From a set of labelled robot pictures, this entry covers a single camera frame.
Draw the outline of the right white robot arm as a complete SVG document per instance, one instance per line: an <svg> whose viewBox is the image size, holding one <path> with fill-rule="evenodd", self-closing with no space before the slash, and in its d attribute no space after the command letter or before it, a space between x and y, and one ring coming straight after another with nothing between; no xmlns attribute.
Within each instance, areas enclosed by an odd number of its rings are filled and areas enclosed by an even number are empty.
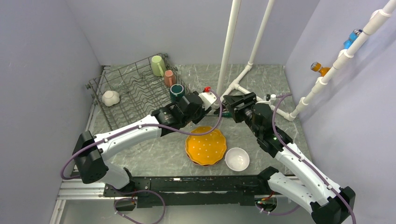
<svg viewBox="0 0 396 224"><path fill-rule="evenodd" d="M245 122L260 148L285 165L301 182L290 180L274 167L259 175L260 192L280 193L304 208L317 224L341 224L348 217L357 222L353 211L356 194L341 187L320 171L299 149L293 139L276 126L276 112L260 103L255 93L225 95L225 106L235 122Z"/></svg>

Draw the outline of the white scalloped small bowl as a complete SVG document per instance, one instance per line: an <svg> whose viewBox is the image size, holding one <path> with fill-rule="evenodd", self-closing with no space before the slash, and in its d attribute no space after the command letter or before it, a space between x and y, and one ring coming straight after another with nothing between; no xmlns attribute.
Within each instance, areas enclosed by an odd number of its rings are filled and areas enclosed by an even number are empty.
<svg viewBox="0 0 396 224"><path fill-rule="evenodd" d="M118 104L120 102L120 94L116 91L106 91L101 97L101 102L107 107Z"/></svg>

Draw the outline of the orange clamp on pipe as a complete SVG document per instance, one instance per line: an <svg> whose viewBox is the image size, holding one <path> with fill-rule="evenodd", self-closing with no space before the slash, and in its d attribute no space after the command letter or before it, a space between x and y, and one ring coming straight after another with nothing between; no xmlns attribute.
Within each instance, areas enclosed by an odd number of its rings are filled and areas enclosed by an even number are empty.
<svg viewBox="0 0 396 224"><path fill-rule="evenodd" d="M321 76L324 77L327 74L327 72L330 70L330 68L323 67L319 62L314 62L311 65L311 70L320 73Z"/></svg>

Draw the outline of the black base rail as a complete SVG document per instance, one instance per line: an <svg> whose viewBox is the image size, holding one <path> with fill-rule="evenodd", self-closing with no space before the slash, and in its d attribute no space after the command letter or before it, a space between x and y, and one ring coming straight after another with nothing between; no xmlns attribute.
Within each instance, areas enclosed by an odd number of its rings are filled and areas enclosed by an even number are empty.
<svg viewBox="0 0 396 224"><path fill-rule="evenodd" d="M104 197L133 196L138 208L175 205L238 204L253 206L272 192L258 175L134 177L134 186L115 190L106 184Z"/></svg>

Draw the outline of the light green mug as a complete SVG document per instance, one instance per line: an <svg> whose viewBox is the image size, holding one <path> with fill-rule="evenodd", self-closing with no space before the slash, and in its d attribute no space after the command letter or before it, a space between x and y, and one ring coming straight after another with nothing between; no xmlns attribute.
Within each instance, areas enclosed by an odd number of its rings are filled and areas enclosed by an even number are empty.
<svg viewBox="0 0 396 224"><path fill-rule="evenodd" d="M165 62L163 58L159 55L153 56L151 58L151 69L153 74L157 77L163 77L166 69Z"/></svg>

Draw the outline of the yellow polka dot plate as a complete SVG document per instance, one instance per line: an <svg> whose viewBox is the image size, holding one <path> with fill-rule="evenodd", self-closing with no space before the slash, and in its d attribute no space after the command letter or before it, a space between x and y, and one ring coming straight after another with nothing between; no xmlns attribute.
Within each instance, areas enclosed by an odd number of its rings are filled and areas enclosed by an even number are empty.
<svg viewBox="0 0 396 224"><path fill-rule="evenodd" d="M226 138L219 129L201 136L188 136L185 141L185 151L188 154L225 154Z"/></svg>

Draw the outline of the grey wire dish rack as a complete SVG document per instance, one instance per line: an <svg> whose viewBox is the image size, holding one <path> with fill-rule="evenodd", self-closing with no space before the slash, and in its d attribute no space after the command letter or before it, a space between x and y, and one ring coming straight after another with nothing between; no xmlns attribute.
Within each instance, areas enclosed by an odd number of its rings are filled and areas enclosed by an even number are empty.
<svg viewBox="0 0 396 224"><path fill-rule="evenodd" d="M151 60L149 56L128 65L105 66L100 76L86 84L93 99L90 131L118 129L171 103L169 88L163 77L154 75ZM120 101L106 106L101 101L106 91L117 92Z"/></svg>

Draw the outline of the dark green mug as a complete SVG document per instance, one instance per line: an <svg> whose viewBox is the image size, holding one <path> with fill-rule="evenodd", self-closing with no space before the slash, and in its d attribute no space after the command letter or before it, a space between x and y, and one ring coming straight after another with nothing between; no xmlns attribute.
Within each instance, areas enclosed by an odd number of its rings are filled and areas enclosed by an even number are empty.
<svg viewBox="0 0 396 224"><path fill-rule="evenodd" d="M170 87L171 102L179 102L185 95L185 88L182 84L174 84Z"/></svg>

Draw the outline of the small red-brown mug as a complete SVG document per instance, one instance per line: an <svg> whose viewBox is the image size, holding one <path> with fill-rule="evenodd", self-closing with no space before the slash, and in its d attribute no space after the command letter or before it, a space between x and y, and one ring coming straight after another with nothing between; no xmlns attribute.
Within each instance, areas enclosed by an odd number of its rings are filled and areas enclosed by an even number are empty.
<svg viewBox="0 0 396 224"><path fill-rule="evenodd" d="M171 87L172 85L177 83L176 76L172 70L167 70L164 73L164 83L167 87Z"/></svg>

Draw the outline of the white PVC pipe frame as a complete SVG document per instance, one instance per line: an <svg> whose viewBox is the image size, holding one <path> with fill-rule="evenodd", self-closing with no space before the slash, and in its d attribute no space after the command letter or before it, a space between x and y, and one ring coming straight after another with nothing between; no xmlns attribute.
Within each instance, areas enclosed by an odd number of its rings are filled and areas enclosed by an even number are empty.
<svg viewBox="0 0 396 224"><path fill-rule="evenodd" d="M302 0L234 0L223 47L217 93L238 90L259 64L285 65L303 28Z"/></svg>

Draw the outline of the red plate under yellow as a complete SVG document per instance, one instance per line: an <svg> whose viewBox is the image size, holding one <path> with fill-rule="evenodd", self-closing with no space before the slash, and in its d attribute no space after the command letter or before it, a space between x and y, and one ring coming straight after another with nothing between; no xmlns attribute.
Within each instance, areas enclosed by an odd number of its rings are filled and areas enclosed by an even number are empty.
<svg viewBox="0 0 396 224"><path fill-rule="evenodd" d="M204 154L204 153L196 153L196 154L188 154L187 157L196 165L200 165L203 167L208 167L219 163L225 154Z"/></svg>

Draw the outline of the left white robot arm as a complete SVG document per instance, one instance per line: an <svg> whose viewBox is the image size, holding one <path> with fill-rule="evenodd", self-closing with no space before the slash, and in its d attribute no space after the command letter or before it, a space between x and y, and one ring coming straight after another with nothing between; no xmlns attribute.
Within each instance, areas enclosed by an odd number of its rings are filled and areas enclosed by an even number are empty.
<svg viewBox="0 0 396 224"><path fill-rule="evenodd" d="M214 91L195 91L125 127L97 135L89 131L82 133L72 155L79 178L84 184L104 182L122 196L130 195L135 187L130 171L112 164L109 159L143 141L181 133L181 128L190 122L197 124L204 118L213 105L222 105Z"/></svg>

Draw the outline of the blue clamp on pipe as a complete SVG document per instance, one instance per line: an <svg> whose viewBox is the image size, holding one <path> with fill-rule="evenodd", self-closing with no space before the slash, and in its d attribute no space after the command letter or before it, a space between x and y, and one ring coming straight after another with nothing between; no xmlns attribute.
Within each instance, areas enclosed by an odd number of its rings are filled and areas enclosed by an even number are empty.
<svg viewBox="0 0 396 224"><path fill-rule="evenodd" d="M344 49L348 49L361 33L362 29L354 29L353 32L349 35L348 39L343 43Z"/></svg>

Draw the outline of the white PVC pipe diagonal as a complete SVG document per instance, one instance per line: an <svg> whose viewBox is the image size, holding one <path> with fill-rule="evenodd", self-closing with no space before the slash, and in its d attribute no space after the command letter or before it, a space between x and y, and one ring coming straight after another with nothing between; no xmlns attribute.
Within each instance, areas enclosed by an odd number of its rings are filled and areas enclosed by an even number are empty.
<svg viewBox="0 0 396 224"><path fill-rule="evenodd" d="M319 94L337 71L341 70L348 61L354 57L355 53L362 47L367 39L392 16L395 9L396 2L394 0L390 0L382 9L378 9L372 13L369 21L351 46L348 49L343 49L339 52L337 59L334 61L326 75L319 77L307 96L300 98L295 110L289 114L289 121L293 121L299 113L306 109L314 96Z"/></svg>

